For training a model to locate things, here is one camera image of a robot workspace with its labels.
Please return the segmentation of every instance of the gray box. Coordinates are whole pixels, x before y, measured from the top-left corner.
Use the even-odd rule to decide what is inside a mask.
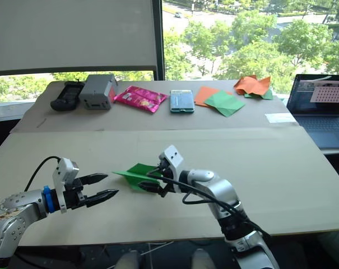
[[[87,109],[110,109],[117,95],[118,84],[113,74],[88,75],[78,98]]]

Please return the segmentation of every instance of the pink snack bag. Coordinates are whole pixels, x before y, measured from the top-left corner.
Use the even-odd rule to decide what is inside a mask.
[[[167,97],[166,94],[130,86],[117,95],[115,100],[154,113]]]

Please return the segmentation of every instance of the laptop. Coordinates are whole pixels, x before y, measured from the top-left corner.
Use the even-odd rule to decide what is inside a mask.
[[[296,75],[286,107],[320,149],[339,149],[339,75]]]

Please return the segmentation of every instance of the blue ring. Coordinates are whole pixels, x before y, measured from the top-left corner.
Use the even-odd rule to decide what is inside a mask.
[[[46,198],[48,211],[50,213],[55,212],[55,208],[53,207],[53,202],[52,202],[52,197],[51,197],[51,190],[47,185],[44,186],[44,195],[45,195],[45,198]]]

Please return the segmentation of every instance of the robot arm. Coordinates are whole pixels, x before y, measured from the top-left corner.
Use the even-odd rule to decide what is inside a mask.
[[[148,176],[167,182],[167,186],[161,188],[153,182],[141,182],[139,186],[142,189],[159,193],[162,197],[167,192],[193,193],[202,197],[204,202],[208,202],[211,212],[219,222],[225,241],[234,252],[240,268],[279,269],[263,239],[264,231],[249,220],[228,180],[220,178],[212,171],[184,170],[184,159],[173,145],[168,147],[159,159],[160,164],[156,171],[163,177],[153,176],[152,172]]]
[[[118,192],[117,189],[107,189],[87,197],[82,194],[83,185],[97,183],[107,175],[91,174],[76,178],[77,173],[76,163],[61,158],[53,173],[55,189],[45,186],[43,190],[16,193],[0,203],[0,267],[6,266],[32,223],[58,210],[65,213],[68,208],[102,203]]]

